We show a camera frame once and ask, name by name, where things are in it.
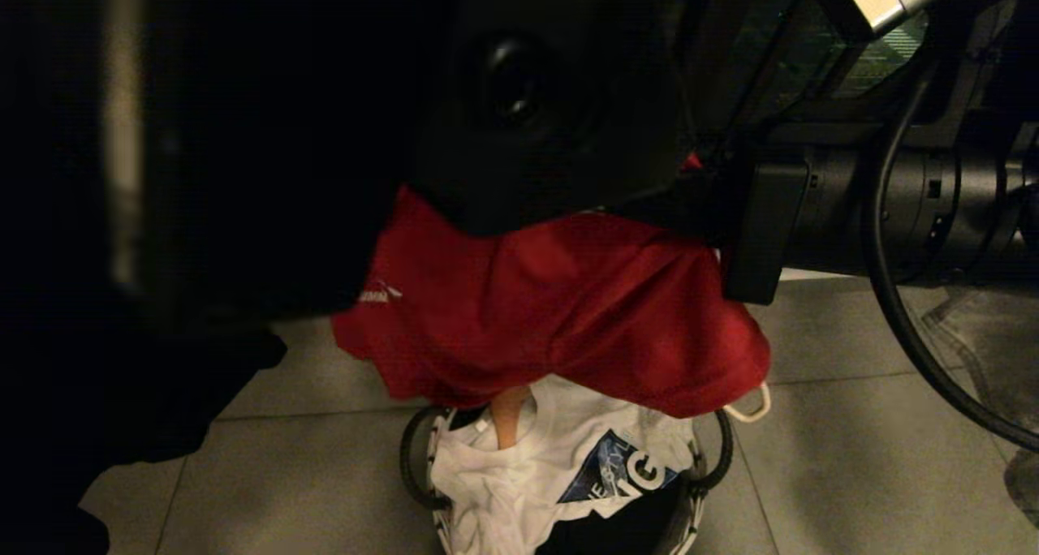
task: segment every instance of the logo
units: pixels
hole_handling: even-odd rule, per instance
[[[609,430],[588,452],[558,503],[639,497],[671,483],[678,474]]]
[[[389,303],[390,298],[400,299],[404,297],[404,293],[390,287],[383,281],[375,282],[381,286],[379,289],[365,290],[361,292],[361,297],[357,298],[359,303]]]

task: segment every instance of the red t-shirt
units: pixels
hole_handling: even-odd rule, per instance
[[[768,341],[712,249],[609,214],[474,238],[403,190],[361,300],[332,318],[395,398],[469,407],[555,373],[673,417],[757,387]]]

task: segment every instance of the floor tile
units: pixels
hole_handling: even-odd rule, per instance
[[[188,459],[159,553],[437,553],[432,519],[398,471],[411,413],[214,423]]]
[[[278,324],[275,333],[289,352],[277,367],[260,371],[220,419],[427,404],[423,399],[391,399],[371,363],[357,361],[336,346],[327,318]]]
[[[713,416],[697,418],[696,433],[708,456],[709,468],[717,464],[721,434]],[[693,545],[693,555],[739,553],[774,555],[768,523],[762,512],[747,464],[737,440],[732,466],[721,483],[708,496],[700,532]]]
[[[773,388],[739,426],[779,552],[1033,555],[988,434],[916,375]]]
[[[906,291],[926,308],[943,294]],[[769,382],[878,376],[913,371],[861,278],[779,284],[769,307],[749,306],[772,345]]]
[[[80,506],[108,527],[108,555],[154,555],[184,458],[116,466],[101,474]]]

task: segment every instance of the white t-shirt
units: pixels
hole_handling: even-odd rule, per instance
[[[494,449],[489,419],[441,434],[430,475],[453,502],[454,555],[528,555],[557,521],[609,518],[692,465],[691,420],[554,375],[531,393],[511,448]]]

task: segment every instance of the laundry basket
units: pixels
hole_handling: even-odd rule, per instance
[[[432,406],[420,411],[404,429],[400,448],[400,470],[404,485],[412,499],[432,511],[433,524],[447,555],[453,555],[451,547],[452,503],[450,498],[441,494],[433,486],[430,474],[436,458],[441,433],[450,430],[451,423],[457,415],[457,409],[445,407]],[[710,473],[708,472],[707,458],[694,431],[689,444],[689,451],[693,457],[692,466],[680,474],[678,479],[674,482],[683,485],[680,500],[675,505],[667,530],[662,536],[661,544],[651,555],[686,555],[689,553],[696,540],[708,492],[714,488],[728,472],[732,461],[732,426],[724,411],[715,412],[715,417],[722,433],[722,448],[717,466]],[[426,484],[424,485],[426,487],[423,488],[423,484],[420,484],[415,477],[411,448],[420,428],[430,419],[432,419],[432,426],[429,429],[429,443],[427,444],[425,460]]]

